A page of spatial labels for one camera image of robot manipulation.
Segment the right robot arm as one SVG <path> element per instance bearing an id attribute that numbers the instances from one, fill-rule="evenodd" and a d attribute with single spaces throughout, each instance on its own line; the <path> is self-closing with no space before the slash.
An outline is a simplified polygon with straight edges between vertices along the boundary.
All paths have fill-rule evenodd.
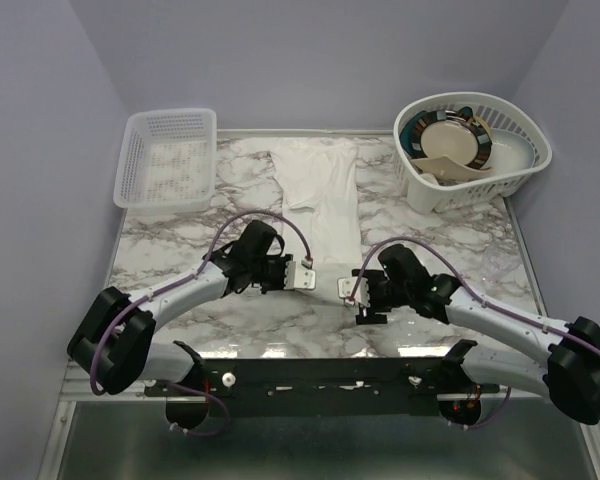
<path id="1" fill-rule="evenodd" d="M 380 269 L 366 266 L 338 282 L 340 298 L 359 309 L 357 323 L 377 321 L 394 308 L 409 307 L 424 318 L 476 331 L 506 346 L 498 352 L 457 343 L 440 367 L 440 379 L 460 392 L 471 384 L 495 384 L 549 399 L 569 418 L 600 421 L 600 326 L 530 314 L 475 291 L 453 266 L 430 274 L 401 237 L 368 254 Z"/>

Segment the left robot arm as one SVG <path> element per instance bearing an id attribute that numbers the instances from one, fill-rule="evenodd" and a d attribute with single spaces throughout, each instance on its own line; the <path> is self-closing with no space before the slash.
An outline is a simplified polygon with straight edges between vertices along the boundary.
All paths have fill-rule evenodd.
<path id="1" fill-rule="evenodd" d="M 119 394 L 139 380 L 166 380 L 181 395 L 194 393 L 202 380 L 198 354 L 184 343 L 158 346 L 155 333 L 198 306 L 250 286 L 285 289 L 294 262 L 285 246 L 273 227 L 252 220 L 238 239 L 212 244 L 198 265 L 169 280 L 131 293 L 105 288 L 69 340 L 69 358 L 88 374 L 96 396 Z"/>

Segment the white printed t shirt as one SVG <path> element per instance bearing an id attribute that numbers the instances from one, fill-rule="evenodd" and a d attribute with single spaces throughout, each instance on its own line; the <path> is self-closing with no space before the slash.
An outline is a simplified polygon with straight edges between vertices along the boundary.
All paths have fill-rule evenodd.
<path id="1" fill-rule="evenodd" d="M 337 280 L 362 263 L 356 158 L 348 139 L 283 138 L 270 156 L 282 191 L 282 216 L 304 234 L 316 287 L 305 294 L 337 303 Z"/>

